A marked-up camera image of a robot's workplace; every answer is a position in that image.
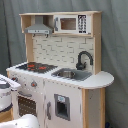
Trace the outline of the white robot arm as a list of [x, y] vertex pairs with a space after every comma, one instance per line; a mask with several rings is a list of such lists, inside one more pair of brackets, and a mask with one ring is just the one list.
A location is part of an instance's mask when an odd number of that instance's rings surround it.
[[32, 114], [13, 118], [11, 91], [19, 87], [19, 83], [0, 74], [0, 128], [39, 128], [37, 117]]

